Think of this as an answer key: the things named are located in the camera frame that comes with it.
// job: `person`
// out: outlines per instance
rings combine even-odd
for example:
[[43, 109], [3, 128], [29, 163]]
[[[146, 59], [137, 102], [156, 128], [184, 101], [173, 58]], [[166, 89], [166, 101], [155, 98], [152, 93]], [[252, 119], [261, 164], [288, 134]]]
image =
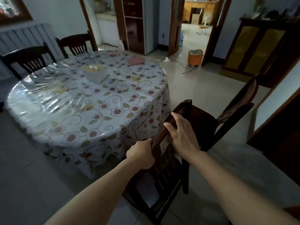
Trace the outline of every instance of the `person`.
[[[232, 224], [299, 224], [201, 151], [189, 121], [176, 113], [172, 116], [177, 129], [166, 122], [164, 126], [171, 134], [176, 151], [206, 179]], [[45, 224], [106, 224], [129, 180], [139, 170], [149, 169], [154, 164], [151, 141], [138, 141], [127, 151], [125, 160], [76, 195]]]

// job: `dining table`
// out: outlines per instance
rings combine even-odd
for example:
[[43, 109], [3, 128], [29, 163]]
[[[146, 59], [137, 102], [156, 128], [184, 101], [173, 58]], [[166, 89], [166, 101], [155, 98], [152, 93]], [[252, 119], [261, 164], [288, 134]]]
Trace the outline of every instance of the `dining table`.
[[[170, 114], [166, 72], [147, 59], [129, 64], [132, 57], [95, 51], [49, 64], [18, 82], [5, 108], [45, 155], [94, 178], [109, 155], [122, 159]], [[91, 64], [105, 67], [102, 82], [86, 79]]]

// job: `orange bucket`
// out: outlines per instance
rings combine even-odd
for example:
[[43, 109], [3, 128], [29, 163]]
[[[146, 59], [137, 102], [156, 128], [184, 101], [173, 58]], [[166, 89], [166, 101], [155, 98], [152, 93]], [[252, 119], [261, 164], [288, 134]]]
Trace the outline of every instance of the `orange bucket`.
[[187, 63], [190, 66], [193, 65], [200, 65], [202, 62], [202, 58], [203, 58], [203, 51], [202, 50], [190, 50], [188, 52], [188, 57], [187, 57]]

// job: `small stool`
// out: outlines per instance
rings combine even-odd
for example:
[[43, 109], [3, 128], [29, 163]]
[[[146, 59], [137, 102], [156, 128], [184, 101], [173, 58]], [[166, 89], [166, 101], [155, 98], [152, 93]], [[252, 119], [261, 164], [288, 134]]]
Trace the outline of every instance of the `small stool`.
[[190, 50], [188, 52], [188, 57], [187, 57], [187, 63], [190, 66], [199, 66], [202, 62], [202, 58], [203, 58], [203, 51], [202, 50]]
[[202, 32], [201, 34], [203, 34], [203, 30], [205, 29], [204, 34], [206, 35], [206, 26], [205, 25], [199, 25], [199, 30], [197, 31], [198, 34], [200, 34], [200, 32], [199, 32], [200, 29], [201, 29], [201, 32]]

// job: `radiator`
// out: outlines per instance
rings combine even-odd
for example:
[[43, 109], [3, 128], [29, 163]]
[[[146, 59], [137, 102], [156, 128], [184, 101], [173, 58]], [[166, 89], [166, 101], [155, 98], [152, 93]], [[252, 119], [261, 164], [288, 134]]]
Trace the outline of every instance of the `radiator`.
[[[53, 29], [49, 24], [28, 22], [15, 27], [2, 27], [0, 29], [0, 55], [5, 55], [18, 49], [43, 45], [43, 42], [47, 43], [56, 60], [64, 59], [55, 41]], [[44, 60], [46, 63], [51, 62], [49, 54], [44, 56]], [[13, 64], [12, 66], [20, 75], [26, 73], [18, 64]], [[14, 75], [0, 61], [0, 81], [10, 77], [14, 77]]]

